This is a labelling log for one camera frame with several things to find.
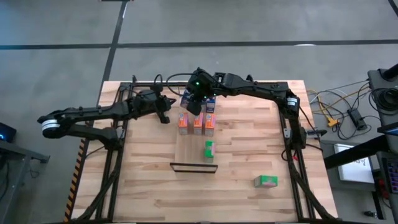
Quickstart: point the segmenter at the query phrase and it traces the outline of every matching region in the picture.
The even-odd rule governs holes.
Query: concrete floor
[[[0,1],[0,45],[110,43],[120,2],[71,0]],[[398,17],[387,0],[135,0],[127,5],[120,43],[371,40],[398,39]],[[110,80],[152,80],[158,73],[231,72],[257,80],[305,80],[322,90],[366,79],[370,69],[397,63],[398,45],[331,45],[309,47],[213,47],[118,49]],[[36,119],[69,106],[94,106],[108,49],[1,50],[0,122],[18,130],[16,144],[51,159],[32,164],[40,177],[26,177],[14,223],[59,222],[63,218],[79,139],[45,139]],[[359,86],[344,89],[357,90]],[[326,96],[326,101],[335,98]],[[377,115],[366,100],[363,115]],[[322,116],[315,116],[326,128]],[[377,120],[369,118],[377,127]],[[351,139],[363,142],[370,133]],[[347,122],[346,133],[353,131]],[[334,133],[323,137],[337,140]],[[333,189],[344,220],[393,223],[364,217],[374,210],[371,194]]]

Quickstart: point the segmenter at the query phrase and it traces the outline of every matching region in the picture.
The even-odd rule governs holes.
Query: small box
[[[189,104],[189,99],[190,98],[191,98],[191,93],[188,90],[184,90],[184,93],[181,96],[180,106],[182,108],[187,109],[187,106]]]
[[[255,188],[271,188],[278,186],[278,177],[260,175],[254,179]]]
[[[180,134],[188,134],[188,113],[178,115],[178,131]]]
[[[215,114],[206,114],[205,136],[213,136],[214,135],[215,124],[216,124],[216,115]]]
[[[213,162],[215,153],[215,143],[213,141],[206,141],[205,144],[205,162]]]
[[[181,96],[180,106],[182,108],[187,109],[187,106],[190,102],[190,98],[191,98],[191,93],[188,90],[184,90],[184,93]],[[205,112],[205,111],[206,111],[206,100],[203,100],[201,103],[201,112]]]
[[[216,97],[211,97],[206,101],[206,113],[214,113],[216,109]]]
[[[201,135],[203,129],[203,113],[200,113],[198,116],[195,116],[193,119],[193,133],[197,135]]]

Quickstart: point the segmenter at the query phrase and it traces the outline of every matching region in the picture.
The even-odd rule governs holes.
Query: orange box
[[[198,116],[195,116],[195,118],[193,119],[193,133],[201,135],[202,129],[203,129],[203,113],[200,113]]]
[[[180,134],[188,134],[188,113],[178,115],[178,131]]]
[[[214,135],[215,125],[216,125],[216,115],[208,113],[206,115],[205,136],[213,136]]]

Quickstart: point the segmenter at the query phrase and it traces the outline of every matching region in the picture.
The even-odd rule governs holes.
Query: green and white box
[[[215,153],[215,143],[207,140],[205,144],[205,162],[213,162]]]
[[[271,188],[278,186],[278,177],[260,175],[254,179],[255,188]]]

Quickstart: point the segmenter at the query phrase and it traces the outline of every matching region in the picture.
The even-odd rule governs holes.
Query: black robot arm
[[[42,124],[42,133],[46,138],[58,139],[64,136],[76,136],[101,141],[106,149],[117,149],[120,146],[119,136],[114,128],[92,128],[76,124],[81,121],[114,119],[124,121],[137,119],[151,113],[157,113],[161,123],[170,120],[164,112],[171,109],[175,99],[160,95],[159,91],[142,90],[136,96],[111,106],[96,108],[67,108],[41,116],[37,122]]]
[[[216,73],[211,76],[198,68],[190,77],[187,90],[192,94],[187,110],[195,115],[200,113],[202,100],[212,96],[248,95],[272,100],[284,118],[289,120],[292,130],[290,148],[305,148],[307,134],[299,119],[300,98],[289,89],[287,82],[258,83],[254,82],[250,75],[243,80],[240,76],[230,73]]]

